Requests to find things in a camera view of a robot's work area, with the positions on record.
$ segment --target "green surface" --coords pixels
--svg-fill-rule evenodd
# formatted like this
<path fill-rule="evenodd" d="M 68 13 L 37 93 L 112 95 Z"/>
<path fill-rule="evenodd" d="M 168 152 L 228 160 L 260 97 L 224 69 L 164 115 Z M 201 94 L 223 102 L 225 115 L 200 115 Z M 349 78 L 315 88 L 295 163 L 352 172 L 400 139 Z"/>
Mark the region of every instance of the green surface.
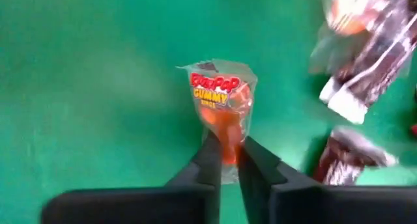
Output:
<path fill-rule="evenodd" d="M 68 189 L 162 185 L 201 142 L 174 66 L 211 58 L 253 68 L 251 135 L 308 172 L 331 128 L 347 124 L 318 101 L 327 77 L 307 72 L 322 22 L 314 0 L 0 0 L 0 223 L 36 223 Z M 407 165 L 416 82 L 414 69 L 358 127 Z M 394 167 L 359 184 L 417 176 Z M 237 185 L 223 187 L 221 216 L 246 222 Z"/>

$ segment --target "green felt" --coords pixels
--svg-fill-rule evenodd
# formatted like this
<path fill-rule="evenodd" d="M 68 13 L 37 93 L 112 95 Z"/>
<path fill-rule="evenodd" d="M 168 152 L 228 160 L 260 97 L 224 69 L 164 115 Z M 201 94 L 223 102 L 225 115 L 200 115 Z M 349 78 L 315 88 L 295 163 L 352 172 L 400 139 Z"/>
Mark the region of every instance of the green felt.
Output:
<path fill-rule="evenodd" d="M 197 151 L 202 127 L 184 70 L 211 58 L 258 76 L 251 135 L 311 171 L 336 124 L 308 74 L 323 22 L 319 0 L 0 0 L 0 223 L 38 222 L 68 189 L 160 186 Z M 417 70 L 358 126 L 417 164 L 409 126 Z M 417 184 L 409 167 L 359 184 Z M 238 185 L 222 223 L 246 223 Z"/>

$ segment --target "plastic packaging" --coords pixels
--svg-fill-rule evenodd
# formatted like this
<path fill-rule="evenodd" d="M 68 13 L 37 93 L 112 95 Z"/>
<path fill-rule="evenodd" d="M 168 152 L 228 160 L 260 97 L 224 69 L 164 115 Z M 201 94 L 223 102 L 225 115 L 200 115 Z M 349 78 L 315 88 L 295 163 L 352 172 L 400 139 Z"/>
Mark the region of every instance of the plastic packaging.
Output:
<path fill-rule="evenodd" d="M 390 0 L 375 21 L 374 32 L 351 62 L 338 68 L 320 99 L 347 120 L 362 124 L 368 108 L 399 75 L 415 48 L 417 15 L 410 19 L 409 0 Z"/>
<path fill-rule="evenodd" d="M 398 164 L 398 159 L 344 126 L 333 129 L 313 178 L 326 185 L 354 185 L 365 167 Z"/>
<path fill-rule="evenodd" d="M 371 29 L 386 0 L 324 0 L 327 24 L 336 33 L 353 35 Z"/>
<path fill-rule="evenodd" d="M 234 167 L 249 133 L 257 77 L 245 64 L 217 59 L 180 68 L 188 71 L 201 122 L 222 144 L 223 164 Z M 225 167 L 223 172 L 230 175 L 230 170 L 235 171 Z"/>

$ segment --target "brown candy wrapper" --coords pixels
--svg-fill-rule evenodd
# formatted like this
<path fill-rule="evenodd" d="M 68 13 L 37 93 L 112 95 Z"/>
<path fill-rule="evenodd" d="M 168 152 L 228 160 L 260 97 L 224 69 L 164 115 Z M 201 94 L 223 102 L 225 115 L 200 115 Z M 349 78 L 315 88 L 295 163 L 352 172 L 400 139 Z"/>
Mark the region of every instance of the brown candy wrapper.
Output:
<path fill-rule="evenodd" d="M 354 185 L 365 167 L 388 167 L 398 159 L 360 133 L 343 126 L 333 129 L 313 178 L 326 185 Z"/>
<path fill-rule="evenodd" d="M 417 15 L 410 4 L 389 0 L 361 52 L 334 72 L 319 97 L 331 110 L 355 124 L 364 122 L 415 48 Z"/>

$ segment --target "green background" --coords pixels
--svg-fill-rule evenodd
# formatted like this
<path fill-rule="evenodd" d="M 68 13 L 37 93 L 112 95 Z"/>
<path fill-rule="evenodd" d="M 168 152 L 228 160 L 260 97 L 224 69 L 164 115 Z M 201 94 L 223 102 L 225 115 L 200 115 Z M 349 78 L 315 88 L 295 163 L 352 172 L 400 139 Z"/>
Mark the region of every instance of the green background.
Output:
<path fill-rule="evenodd" d="M 36 223 L 74 188 L 160 186 L 193 156 L 201 125 L 181 66 L 211 58 L 259 78 L 251 136 L 311 171 L 332 127 L 308 74 L 319 0 L 0 0 L 0 224 Z M 417 184 L 417 70 L 358 126 L 405 167 L 359 184 Z M 222 223 L 245 223 L 238 185 L 222 188 Z"/>

